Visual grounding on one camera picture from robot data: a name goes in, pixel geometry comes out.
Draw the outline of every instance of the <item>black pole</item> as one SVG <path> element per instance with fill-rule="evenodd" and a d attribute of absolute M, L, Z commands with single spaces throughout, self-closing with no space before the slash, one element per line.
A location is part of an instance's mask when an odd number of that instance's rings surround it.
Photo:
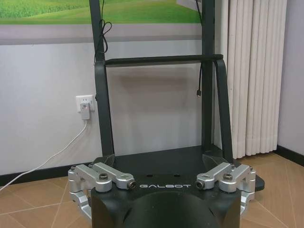
<path fill-rule="evenodd" d="M 215 68 L 218 85 L 218 109 L 223 158 L 225 158 L 228 162 L 233 163 L 227 73 L 224 60 L 221 59 L 215 61 Z"/>
<path fill-rule="evenodd" d="M 214 19 L 215 2 L 214 0 L 202 1 L 202 54 L 213 55 L 214 52 Z M 203 150 L 210 151 L 212 143 L 212 61 L 205 62 L 202 75 L 202 142 Z"/>
<path fill-rule="evenodd" d="M 109 89 L 105 68 L 104 41 L 100 36 L 100 4 L 99 0 L 90 0 L 91 21 L 95 52 L 95 86 L 98 109 L 99 129 L 103 156 L 114 154 L 112 122 L 109 102 Z"/>

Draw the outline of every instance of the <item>curtain fold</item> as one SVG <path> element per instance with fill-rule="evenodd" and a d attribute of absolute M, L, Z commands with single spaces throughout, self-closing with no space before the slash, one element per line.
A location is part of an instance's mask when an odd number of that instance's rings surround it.
<path fill-rule="evenodd" d="M 286 4 L 287 0 L 229 0 L 228 45 L 223 46 L 228 46 L 234 158 L 276 149 Z M 216 135 L 214 143 L 220 144 Z"/>

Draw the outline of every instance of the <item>brown floor tile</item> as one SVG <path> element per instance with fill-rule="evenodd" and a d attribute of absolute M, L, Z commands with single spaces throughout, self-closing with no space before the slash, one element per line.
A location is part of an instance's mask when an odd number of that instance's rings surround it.
<path fill-rule="evenodd" d="M 296 227 L 304 228 L 304 167 L 288 161 L 286 162 L 286 168 Z"/>
<path fill-rule="evenodd" d="M 37 184 L 41 184 L 44 182 L 47 182 L 47 180 L 37 180 L 37 181 L 26 182 L 26 183 L 21 183 L 21 184 L 12 184 L 12 185 L 9 185 L 7 187 L 7 189 L 12 192 L 15 192 L 15 191 L 18 191 L 18 190 L 24 188 L 25 186 L 37 185 Z"/>
<path fill-rule="evenodd" d="M 248 211 L 244 215 L 243 219 L 254 221 L 263 226 L 272 228 L 286 228 L 281 221 L 274 217 L 269 211 L 267 211 L 256 200 L 251 201 L 248 207 Z"/>
<path fill-rule="evenodd" d="M 67 187 L 66 187 L 66 190 L 64 192 L 62 202 L 71 202 L 71 201 L 72 201 L 72 199 L 70 197 L 70 184 L 67 183 Z"/>
<path fill-rule="evenodd" d="M 35 208 L 10 214 L 26 228 L 50 228 L 58 205 Z"/>
<path fill-rule="evenodd" d="M 24 228 L 23 225 L 18 223 L 10 215 L 1 215 L 0 216 L 0 228 Z"/>
<path fill-rule="evenodd" d="M 91 228 L 91 223 L 83 216 L 79 217 L 75 222 L 69 225 L 67 228 Z"/>
<path fill-rule="evenodd" d="M 240 223 L 240 228 L 269 228 L 269 227 L 257 224 L 247 219 L 242 219 Z"/>
<path fill-rule="evenodd" d="M 32 208 L 30 204 L 4 189 L 0 192 L 0 214 Z"/>
<path fill-rule="evenodd" d="M 255 169 L 265 181 L 265 189 L 256 193 L 256 200 L 289 228 L 294 228 L 285 162 L 257 165 Z"/>
<path fill-rule="evenodd" d="M 62 203 L 55 218 L 53 228 L 67 228 L 79 218 L 85 219 L 74 202 Z"/>
<path fill-rule="evenodd" d="M 67 184 L 67 177 L 52 178 L 48 179 L 47 181 L 57 185 L 58 187 L 61 187 L 62 189 L 65 189 Z"/>
<path fill-rule="evenodd" d="M 257 165 L 265 165 L 271 162 L 285 162 L 286 159 L 275 154 L 275 153 L 265 153 L 265 154 L 256 154 L 253 156 L 246 156 L 244 158 L 238 159 L 238 161 L 245 165 L 251 165 L 255 167 Z"/>
<path fill-rule="evenodd" d="M 64 189 L 49 181 L 12 185 L 9 190 L 34 207 L 60 203 L 64 192 Z"/>

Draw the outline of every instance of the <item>white cable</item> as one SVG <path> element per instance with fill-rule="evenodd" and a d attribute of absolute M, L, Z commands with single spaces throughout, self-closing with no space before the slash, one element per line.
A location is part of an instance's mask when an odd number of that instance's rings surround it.
<path fill-rule="evenodd" d="M 49 159 L 47 159 L 44 163 L 42 163 L 42 164 L 39 165 L 38 167 L 36 167 L 36 168 L 34 168 L 34 169 L 32 169 L 32 170 L 29 170 L 29 171 L 27 171 L 27 172 L 24 172 L 24 173 L 20 174 L 19 176 L 15 177 L 15 178 L 14 178 L 13 180 L 11 180 L 9 183 L 7 183 L 6 185 L 4 185 L 4 186 L 0 189 L 0 191 L 2 191 L 3 189 L 5 189 L 7 186 L 9 186 L 12 182 L 14 182 L 15 180 L 17 180 L 18 178 L 22 177 L 22 176 L 25 175 L 25 174 L 28 174 L 28 173 L 30 173 L 30 172 L 33 172 L 33 171 L 35 171 L 35 170 L 41 168 L 41 167 L 44 166 L 49 160 L 51 160 L 52 158 L 54 158 L 54 157 L 56 157 L 57 155 L 61 154 L 63 151 L 65 151 L 65 150 L 66 150 L 66 149 L 75 141 L 75 139 L 77 139 L 77 138 L 82 134 L 82 132 L 84 132 L 84 130 L 86 129 L 86 127 L 87 127 L 87 121 L 85 121 L 85 126 L 83 127 L 83 129 L 81 130 L 81 132 L 79 132 L 79 134 L 76 135 L 76 136 L 74 137 L 74 139 L 72 139 L 72 141 L 70 141 L 69 144 L 65 146 L 65 148 L 63 148 L 63 149 L 62 149 L 61 151 L 59 151 L 58 153 L 55 153 L 53 156 L 51 156 Z"/>

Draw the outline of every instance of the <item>power adapter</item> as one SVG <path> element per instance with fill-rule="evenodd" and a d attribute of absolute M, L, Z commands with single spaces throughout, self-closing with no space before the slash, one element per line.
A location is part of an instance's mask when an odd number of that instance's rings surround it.
<path fill-rule="evenodd" d="M 80 104 L 80 113 L 83 120 L 89 120 L 90 115 L 90 103 L 81 103 Z"/>

